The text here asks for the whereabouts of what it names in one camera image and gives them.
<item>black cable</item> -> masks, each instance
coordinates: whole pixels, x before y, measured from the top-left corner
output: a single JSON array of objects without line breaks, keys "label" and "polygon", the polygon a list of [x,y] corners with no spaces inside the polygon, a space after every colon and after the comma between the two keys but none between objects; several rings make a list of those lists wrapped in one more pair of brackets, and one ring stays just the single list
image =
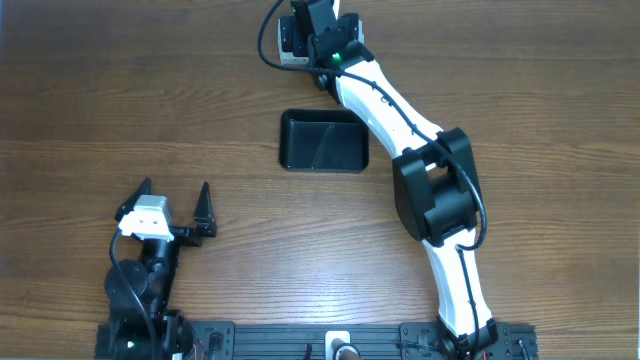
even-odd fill
[{"label": "black cable", "polygon": [[109,257],[111,258],[111,263],[113,264],[113,267],[116,269],[116,272],[118,273],[118,276],[122,281],[122,284],[127,289],[127,293],[129,294],[129,296],[131,296],[133,303],[136,305],[136,309],[138,310],[140,315],[142,315],[142,318],[144,319],[144,322],[147,325],[147,329],[149,330],[149,336],[151,337],[151,359],[156,360],[156,342],[157,342],[156,329],[153,327],[153,323],[151,323],[151,318],[149,318],[149,315],[147,315],[147,312],[144,310],[144,306],[142,305],[142,302],[140,302],[140,298],[138,297],[138,295],[136,295],[136,292],[133,290],[133,286],[131,286],[131,283],[129,283],[129,280],[127,280],[127,277],[125,276],[124,271],[122,271],[122,268],[118,263],[118,259],[116,258],[116,243],[118,242],[120,235],[122,235],[122,231],[118,228],[118,230],[116,230],[116,233],[113,235],[113,239],[111,240],[111,247],[109,248]]},{"label": "black cable", "polygon": [[[473,201],[475,202],[476,207],[478,208],[478,212],[480,213],[480,233],[478,235],[478,240],[475,243],[473,243],[473,245],[471,245],[471,246],[456,245],[456,251],[458,251],[459,254],[462,254],[462,251],[473,251],[473,250],[476,250],[476,249],[480,248],[480,246],[482,246],[482,244],[484,243],[484,239],[485,239],[485,237],[487,235],[487,213],[486,213],[486,210],[484,208],[484,204],[482,203],[482,199],[480,198],[480,194],[478,193],[478,190],[473,185],[473,182],[471,181],[471,179],[469,178],[467,173],[462,169],[460,164],[458,164],[458,162],[453,158],[451,153],[448,152],[445,148],[443,148],[438,142],[432,140],[431,138],[429,138],[428,136],[423,134],[418,129],[418,127],[413,122],[411,122],[411,120],[404,113],[402,108],[400,108],[400,106],[395,102],[395,100],[393,100],[393,98],[391,96],[389,96],[389,94],[382,87],[380,87],[378,84],[376,84],[375,81],[370,81],[370,80],[368,80],[366,78],[363,78],[361,76],[350,74],[350,73],[347,73],[347,72],[342,71],[342,70],[311,68],[311,67],[297,68],[297,67],[292,67],[292,66],[283,66],[283,65],[279,65],[279,64],[276,64],[276,63],[272,62],[271,60],[269,60],[264,55],[264,52],[262,51],[262,38],[264,37],[264,31],[265,31],[265,29],[267,27],[267,24],[269,23],[269,20],[271,19],[271,17],[275,13],[275,11],[278,9],[280,4],[282,4],[282,1],[283,0],[278,0],[275,3],[275,5],[273,5],[271,10],[269,10],[269,12],[267,13],[267,16],[265,17],[264,21],[262,22],[262,26],[260,27],[260,32],[258,33],[258,55],[260,56],[262,61],[265,64],[269,65],[270,67],[272,67],[274,69],[283,70],[283,71],[302,72],[302,73],[310,73],[310,74],[324,74],[324,75],[333,76],[333,77],[345,76],[345,77],[348,77],[348,78],[351,78],[351,79],[354,79],[354,80],[358,80],[358,81],[360,81],[360,82],[362,82],[364,84],[367,84],[367,85],[371,86],[373,89],[375,89],[378,92],[380,92],[382,94],[382,98],[387,100],[387,103],[390,106],[393,106],[396,109],[396,111],[398,112],[398,114],[400,114],[400,116],[405,121],[405,123],[407,123],[407,126],[409,126],[411,131],[414,134],[417,134],[423,140],[425,140],[428,144],[431,144],[434,148],[436,148],[436,150],[438,150],[438,152],[440,152],[440,154],[442,156],[444,156],[445,159],[447,159],[449,164],[451,164],[453,167],[456,168],[456,171],[458,172],[458,175],[460,175],[464,179],[464,181],[467,183],[467,185],[469,186],[469,192],[471,193]],[[462,265],[462,270],[463,270],[463,273],[465,275],[465,282],[467,284],[467,292],[469,294],[469,303],[471,304],[471,309],[473,311],[473,318],[474,318],[474,322],[475,322],[475,333],[476,333],[476,343],[475,343],[474,347],[477,347],[478,346],[478,339],[479,339],[479,335],[480,335],[478,313],[477,313],[477,310],[476,310],[476,304],[473,301],[473,294],[472,294],[472,291],[471,291],[471,284],[470,284],[470,281],[469,281],[469,273],[467,271],[467,266],[465,264],[463,255],[460,255],[460,263]]]}]

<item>black object in container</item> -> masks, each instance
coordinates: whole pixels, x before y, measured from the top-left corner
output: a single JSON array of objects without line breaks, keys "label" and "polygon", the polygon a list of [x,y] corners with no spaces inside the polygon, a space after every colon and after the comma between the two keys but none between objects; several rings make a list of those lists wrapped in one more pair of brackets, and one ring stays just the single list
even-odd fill
[{"label": "black object in container", "polygon": [[349,110],[282,114],[280,164],[290,171],[360,172],[369,164],[369,129]]}]

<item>wooden table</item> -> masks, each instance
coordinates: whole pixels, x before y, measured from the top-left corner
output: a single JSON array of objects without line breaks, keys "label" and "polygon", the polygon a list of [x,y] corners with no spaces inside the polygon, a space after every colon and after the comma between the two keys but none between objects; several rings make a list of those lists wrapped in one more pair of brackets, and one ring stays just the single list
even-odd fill
[{"label": "wooden table", "polygon": [[[398,220],[377,140],[361,174],[279,166],[280,114],[337,106],[308,76],[261,63],[271,5],[4,2],[0,356],[93,355],[113,215],[144,176],[180,224],[202,182],[212,186],[219,235],[183,251],[173,290],[191,319],[435,320],[428,259]],[[478,266],[495,317],[535,324],[543,358],[634,359],[638,2],[348,0],[343,10],[361,14],[407,100],[473,141],[490,224]],[[272,23],[273,58],[275,41]]]}]

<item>brown table surface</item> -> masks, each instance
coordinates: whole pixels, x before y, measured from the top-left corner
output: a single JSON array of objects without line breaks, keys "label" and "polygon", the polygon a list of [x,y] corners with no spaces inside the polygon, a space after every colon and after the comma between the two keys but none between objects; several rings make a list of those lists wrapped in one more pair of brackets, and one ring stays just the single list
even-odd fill
[{"label": "brown table surface", "polygon": [[[144,176],[183,224],[212,186],[219,235],[183,251],[173,289],[190,319],[435,320],[429,261],[398,220],[376,139],[361,174],[278,164],[284,110],[337,106],[261,63],[271,5],[4,2],[1,356],[92,356],[113,215]],[[543,358],[636,357],[639,5],[343,2],[407,100],[471,137],[490,223],[484,296],[498,320],[537,326]],[[273,58],[275,41],[272,23]],[[139,248],[123,241],[119,256]]]}]

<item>wooden tabletop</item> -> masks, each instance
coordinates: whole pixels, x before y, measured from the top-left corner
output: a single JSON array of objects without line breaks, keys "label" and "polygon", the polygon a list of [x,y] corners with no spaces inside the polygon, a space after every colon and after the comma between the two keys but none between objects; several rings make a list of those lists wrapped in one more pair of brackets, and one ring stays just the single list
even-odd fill
[{"label": "wooden tabletop", "polygon": [[[280,114],[337,105],[261,63],[271,5],[4,2],[0,356],[93,355],[115,209],[145,176],[185,225],[212,187],[218,236],[183,251],[173,289],[190,319],[436,319],[429,260],[398,220],[376,139],[361,174],[280,167]],[[472,139],[494,316],[536,325],[545,359],[635,359],[638,2],[344,0],[349,11],[416,110]],[[119,257],[139,248],[123,241]]]}]

